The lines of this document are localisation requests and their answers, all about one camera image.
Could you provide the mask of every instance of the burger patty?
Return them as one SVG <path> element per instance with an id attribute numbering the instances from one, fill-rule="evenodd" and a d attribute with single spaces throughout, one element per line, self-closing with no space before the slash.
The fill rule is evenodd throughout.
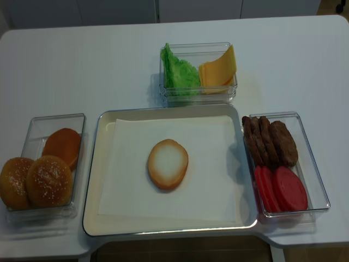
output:
<path id="1" fill-rule="evenodd" d="M 278 157 L 278 154 L 276 153 L 274 144 L 269 134 L 270 122 L 268 118 L 266 118 L 265 116 L 261 116 L 259 119 L 259 123 L 260 123 L 262 140 L 264 142 L 264 145 L 266 146 L 270 163 L 271 165 L 278 166 L 280 165 L 279 157 Z"/>
<path id="2" fill-rule="evenodd" d="M 266 147 L 264 145 L 264 142 L 261 136 L 260 124 L 258 122 L 257 117 L 251 118 L 251 132 L 252 132 L 252 137 L 255 140 L 258 152 L 263 159 L 263 162 L 265 163 L 266 166 L 270 166 L 268 152 L 266 150 Z"/>
<path id="3" fill-rule="evenodd" d="M 296 143 L 286 125 L 281 121 L 275 121 L 270 124 L 269 132 L 281 164 L 294 166 L 298 161 L 298 152 Z"/>
<path id="4" fill-rule="evenodd" d="M 242 118 L 243 127 L 244 127 L 244 137 L 245 142 L 247 144 L 247 147 L 251 153 L 251 156 L 255 162 L 256 165 L 264 166 L 264 162 L 258 152 L 255 140 L 253 138 L 252 132 L 251 132 L 251 119 L 248 116 L 244 116 Z"/>

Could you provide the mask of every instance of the wooden floor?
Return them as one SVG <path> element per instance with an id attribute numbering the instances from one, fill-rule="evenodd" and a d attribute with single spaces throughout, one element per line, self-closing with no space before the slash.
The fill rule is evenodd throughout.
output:
<path id="1" fill-rule="evenodd" d="M 318 15 L 335 15 L 336 14 L 336 6 L 340 4 L 340 0 L 321 0 L 321 4 L 318 8 Z M 344 11 L 341 16 L 347 18 L 349 21 L 349 1 L 344 7 Z"/>
<path id="2" fill-rule="evenodd" d="M 286 262 L 348 262 L 349 246 L 287 248 Z M 99 248 L 91 262 L 272 262 L 270 247 L 254 236 L 197 237 L 113 242 Z"/>

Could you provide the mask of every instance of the food container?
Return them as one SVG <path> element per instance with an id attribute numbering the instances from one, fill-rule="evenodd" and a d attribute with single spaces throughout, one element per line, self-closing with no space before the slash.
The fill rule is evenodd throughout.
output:
<path id="1" fill-rule="evenodd" d="M 22 150 L 21 157 L 27 157 L 31 159 L 38 159 L 41 157 L 43 148 L 47 141 L 47 138 L 54 132 L 62 128 L 70 128 L 77 131 L 81 137 L 85 125 L 84 114 L 73 115 L 61 115 L 61 116 L 49 116 L 49 117 L 35 117 L 31 120 L 26 141 Z M 53 217 L 71 217 L 76 215 L 74 200 L 77 195 L 77 178 L 79 175 L 79 167 L 81 162 L 81 156 L 83 151 L 83 139 L 80 142 L 79 158 L 77 167 L 72 171 L 73 176 L 73 191 L 69 202 L 64 206 L 38 208 L 30 210 L 12 210 L 7 208 L 7 219 L 10 222 L 16 221 L 28 221 L 37 219 L 47 219 Z"/>
<path id="2" fill-rule="evenodd" d="M 184 59 L 191 63 L 196 69 L 206 62 L 215 61 L 221 57 L 229 48 L 230 43 L 211 43 L 211 44 L 189 44 L 189 45 L 170 45 L 174 56 Z M 166 88 L 165 70 L 163 61 L 160 58 L 160 97 L 164 106 L 186 106 L 200 104 L 229 104 L 236 96 L 237 79 L 233 77 L 233 85 L 212 86 L 210 88 L 188 87 L 181 88 L 180 91 L 175 88 Z"/>
<path id="3" fill-rule="evenodd" d="M 308 209 L 304 211 L 287 211 L 278 213 L 269 213 L 264 208 L 262 199 L 258 193 L 256 186 L 254 171 L 255 164 L 253 163 L 252 157 L 248 152 L 246 146 L 247 155 L 253 169 L 252 180 L 254 183 L 255 192 L 257 198 L 260 201 L 260 217 L 261 222 L 265 223 L 307 223 L 314 222 L 315 219 L 324 212 L 327 212 L 330 208 L 330 202 L 327 197 L 326 190 L 321 180 L 320 173 L 317 169 L 314 156 L 312 154 L 308 139 L 300 120 L 299 115 L 296 112 L 283 112 L 274 114 L 258 114 L 250 115 L 250 117 L 266 116 L 270 123 L 274 121 L 283 122 L 288 131 L 290 131 L 298 151 L 297 164 L 291 168 L 291 170 L 300 178 L 308 197 Z"/>
<path id="4" fill-rule="evenodd" d="M 147 171 L 152 148 L 164 139 L 189 155 L 182 183 L 170 192 L 159 190 Z M 245 231 L 257 223 L 232 105 L 108 111 L 98 120 L 93 148 L 82 220 L 90 236 Z"/>

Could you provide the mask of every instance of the tomato slice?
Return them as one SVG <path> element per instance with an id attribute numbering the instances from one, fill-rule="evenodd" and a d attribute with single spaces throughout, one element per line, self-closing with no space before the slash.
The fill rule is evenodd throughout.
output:
<path id="1" fill-rule="evenodd" d="M 258 191 L 264 207 L 270 213 L 281 212 L 278 201 L 274 195 L 272 172 L 266 167 L 257 166 L 255 170 Z"/>
<path id="2" fill-rule="evenodd" d="M 308 198 L 299 177 L 285 166 L 276 169 L 273 186 L 280 206 L 284 211 L 299 211 L 308 208 Z"/>

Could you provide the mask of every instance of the green lettuce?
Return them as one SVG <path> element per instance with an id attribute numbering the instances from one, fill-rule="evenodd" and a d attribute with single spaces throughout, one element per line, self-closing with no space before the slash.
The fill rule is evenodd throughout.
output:
<path id="1" fill-rule="evenodd" d="M 172 96 L 192 96 L 198 94 L 191 87 L 200 86 L 198 71 L 186 60 L 179 60 L 173 55 L 169 44 L 161 51 L 161 59 L 164 64 L 165 88 L 175 88 Z"/>

